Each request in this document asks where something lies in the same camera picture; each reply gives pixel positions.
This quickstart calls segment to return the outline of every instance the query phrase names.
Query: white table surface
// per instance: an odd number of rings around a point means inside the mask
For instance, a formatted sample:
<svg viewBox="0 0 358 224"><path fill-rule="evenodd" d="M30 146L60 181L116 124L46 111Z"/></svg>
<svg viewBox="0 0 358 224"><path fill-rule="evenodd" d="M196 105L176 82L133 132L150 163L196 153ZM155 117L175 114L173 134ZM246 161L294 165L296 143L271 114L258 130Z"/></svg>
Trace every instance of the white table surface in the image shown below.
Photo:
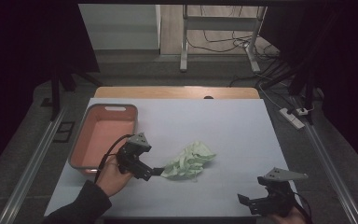
<svg viewBox="0 0 358 224"><path fill-rule="evenodd" d="M196 140L216 153L197 181L133 178L103 217L248 217L237 193L266 197L257 177L273 167L288 169L263 100L91 98L89 106L97 103L138 108L137 133L152 146L140 160L150 167L164 166ZM71 203L86 179L66 163L45 216Z"/></svg>

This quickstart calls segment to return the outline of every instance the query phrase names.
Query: person's arm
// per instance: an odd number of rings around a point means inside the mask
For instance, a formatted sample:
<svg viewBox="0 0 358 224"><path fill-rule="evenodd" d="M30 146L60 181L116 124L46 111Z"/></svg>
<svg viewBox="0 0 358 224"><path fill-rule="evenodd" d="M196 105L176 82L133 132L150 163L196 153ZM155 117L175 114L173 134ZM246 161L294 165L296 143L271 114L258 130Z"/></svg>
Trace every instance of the person's arm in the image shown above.
<svg viewBox="0 0 358 224"><path fill-rule="evenodd" d="M290 210L287 217L280 217L278 215L268 215L276 224L306 224L304 216L295 207Z"/></svg>
<svg viewBox="0 0 358 224"><path fill-rule="evenodd" d="M43 224L94 223L112 206L109 197L121 191L131 177L131 173L123 175L118 170L113 157L106 162L96 184L87 180L75 201L48 215Z"/></svg>

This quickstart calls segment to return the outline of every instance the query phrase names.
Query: plastic tray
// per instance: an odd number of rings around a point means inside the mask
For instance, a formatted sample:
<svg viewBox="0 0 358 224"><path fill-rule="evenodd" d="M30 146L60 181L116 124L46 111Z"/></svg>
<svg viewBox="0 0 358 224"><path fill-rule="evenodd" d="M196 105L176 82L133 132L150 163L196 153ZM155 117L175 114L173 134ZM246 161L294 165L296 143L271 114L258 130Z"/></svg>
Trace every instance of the plastic tray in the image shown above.
<svg viewBox="0 0 358 224"><path fill-rule="evenodd" d="M76 141L69 155L69 164L83 175L93 175L103 154L119 137L135 133L138 109L134 105L92 105L86 111ZM125 143L121 141L112 153Z"/></svg>

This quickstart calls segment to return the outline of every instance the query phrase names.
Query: black sleeve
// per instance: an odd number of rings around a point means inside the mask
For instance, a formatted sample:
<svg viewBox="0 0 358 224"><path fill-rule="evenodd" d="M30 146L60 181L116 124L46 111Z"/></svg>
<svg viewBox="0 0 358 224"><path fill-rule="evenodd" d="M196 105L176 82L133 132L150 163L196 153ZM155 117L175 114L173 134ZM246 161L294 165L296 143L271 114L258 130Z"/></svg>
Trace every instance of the black sleeve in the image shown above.
<svg viewBox="0 0 358 224"><path fill-rule="evenodd" d="M42 223L94 223L111 206L103 190L87 180L73 203L52 212Z"/></svg>

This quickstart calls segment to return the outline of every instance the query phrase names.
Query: crumpled cloth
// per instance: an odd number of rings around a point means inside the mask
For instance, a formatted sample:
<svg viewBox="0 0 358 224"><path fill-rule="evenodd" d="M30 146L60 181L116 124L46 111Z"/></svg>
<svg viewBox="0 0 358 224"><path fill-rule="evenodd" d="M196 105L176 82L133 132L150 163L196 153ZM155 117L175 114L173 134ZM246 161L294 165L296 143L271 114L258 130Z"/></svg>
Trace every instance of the crumpled cloth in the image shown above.
<svg viewBox="0 0 358 224"><path fill-rule="evenodd" d="M202 165L213 160L216 154L201 141L195 141L170 161L166 166L161 176L166 178L173 178L176 176L195 178L203 168Z"/></svg>

